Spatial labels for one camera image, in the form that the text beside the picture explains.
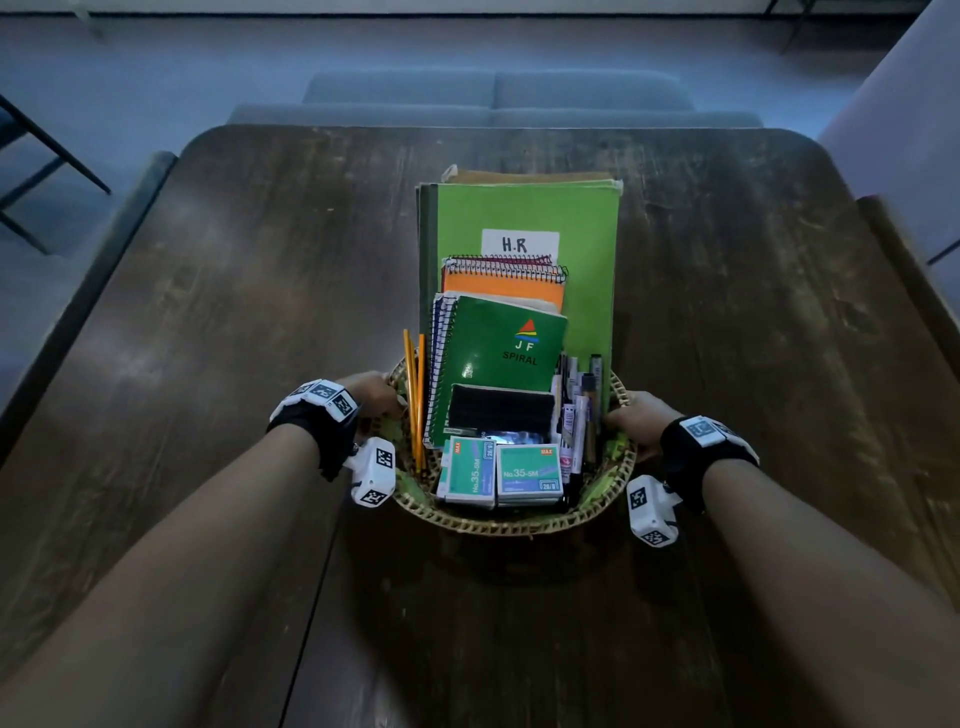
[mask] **forearm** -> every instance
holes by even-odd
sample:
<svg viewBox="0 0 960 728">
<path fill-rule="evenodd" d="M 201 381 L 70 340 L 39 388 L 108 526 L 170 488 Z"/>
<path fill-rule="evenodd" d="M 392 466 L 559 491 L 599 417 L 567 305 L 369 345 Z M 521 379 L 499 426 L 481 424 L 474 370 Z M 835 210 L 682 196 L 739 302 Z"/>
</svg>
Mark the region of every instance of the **forearm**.
<svg viewBox="0 0 960 728">
<path fill-rule="evenodd" d="M 0 692 L 0 725 L 188 720 L 283 545 L 317 446 L 282 425 L 129 551 Z"/>
<path fill-rule="evenodd" d="M 949 605 L 748 463 L 714 463 L 704 499 L 764 614 L 847 724 L 960 716 Z"/>
</svg>

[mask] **yellow pencil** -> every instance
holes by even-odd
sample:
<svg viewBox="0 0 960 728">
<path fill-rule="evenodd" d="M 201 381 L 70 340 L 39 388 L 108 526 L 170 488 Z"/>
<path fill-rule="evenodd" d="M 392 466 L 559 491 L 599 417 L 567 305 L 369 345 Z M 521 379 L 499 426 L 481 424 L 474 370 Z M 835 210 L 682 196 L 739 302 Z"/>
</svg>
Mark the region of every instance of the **yellow pencil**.
<svg viewBox="0 0 960 728">
<path fill-rule="evenodd" d="M 426 470 L 426 453 L 423 451 L 423 370 L 426 369 L 426 336 L 420 335 L 420 355 L 417 358 L 417 450 L 420 460 L 417 467 Z"/>
<path fill-rule="evenodd" d="M 414 459 L 417 458 L 417 378 L 414 376 L 413 343 L 410 341 L 410 329 L 403 330 L 403 355 L 407 364 L 407 409 L 410 414 L 410 441 Z"/>
</svg>

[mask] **black wrist strap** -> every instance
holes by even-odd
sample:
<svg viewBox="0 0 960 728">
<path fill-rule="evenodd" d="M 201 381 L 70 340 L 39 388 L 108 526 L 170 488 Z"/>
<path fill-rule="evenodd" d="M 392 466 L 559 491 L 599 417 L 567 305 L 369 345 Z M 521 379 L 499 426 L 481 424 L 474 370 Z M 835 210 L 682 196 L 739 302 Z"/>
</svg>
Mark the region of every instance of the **black wrist strap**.
<svg viewBox="0 0 960 728">
<path fill-rule="evenodd" d="M 359 418 L 354 412 L 342 422 L 336 422 L 324 407 L 299 401 L 280 410 L 267 425 L 267 432 L 279 425 L 296 425 L 305 429 L 317 443 L 320 451 L 320 469 L 327 480 L 333 480 L 353 455 L 353 438 Z"/>
<path fill-rule="evenodd" d="M 681 417 L 670 423 L 660 436 L 660 449 L 663 452 L 666 484 L 684 500 L 687 508 L 694 513 L 703 513 L 706 510 L 704 474 L 707 468 L 717 460 L 745 460 L 759 466 L 759 459 L 746 441 L 714 420 L 709 421 L 710 425 L 702 426 L 713 426 L 716 435 L 712 439 L 719 442 L 702 445 L 698 438 L 681 424 L 692 419 L 694 418 Z"/>
</svg>

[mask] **orange spiral notebook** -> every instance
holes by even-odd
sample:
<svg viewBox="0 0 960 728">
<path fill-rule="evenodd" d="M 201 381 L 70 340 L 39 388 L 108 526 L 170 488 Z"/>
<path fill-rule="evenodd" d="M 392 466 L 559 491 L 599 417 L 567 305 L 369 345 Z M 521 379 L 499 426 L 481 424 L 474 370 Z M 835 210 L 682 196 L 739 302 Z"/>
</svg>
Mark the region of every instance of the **orange spiral notebook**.
<svg viewBox="0 0 960 728">
<path fill-rule="evenodd" d="M 537 261 L 451 257 L 444 261 L 443 291 L 547 301 L 564 310 L 566 270 Z"/>
</svg>

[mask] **white wall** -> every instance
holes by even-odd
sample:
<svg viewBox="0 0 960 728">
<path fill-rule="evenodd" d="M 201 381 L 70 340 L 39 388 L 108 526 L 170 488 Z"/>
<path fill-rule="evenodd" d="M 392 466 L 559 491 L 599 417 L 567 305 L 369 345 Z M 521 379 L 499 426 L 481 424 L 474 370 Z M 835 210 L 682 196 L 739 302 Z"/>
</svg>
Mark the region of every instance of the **white wall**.
<svg viewBox="0 0 960 728">
<path fill-rule="evenodd" d="M 0 12 L 268 12 L 268 13 L 760 13 L 767 0 L 0 0 Z M 918 12 L 924 0 L 822 0 L 815 12 Z M 798 12 L 780 0 L 777 12 Z"/>
<path fill-rule="evenodd" d="M 884 196 L 924 259 L 960 239 L 960 2 L 933 0 L 820 142 L 855 197 Z"/>
</svg>

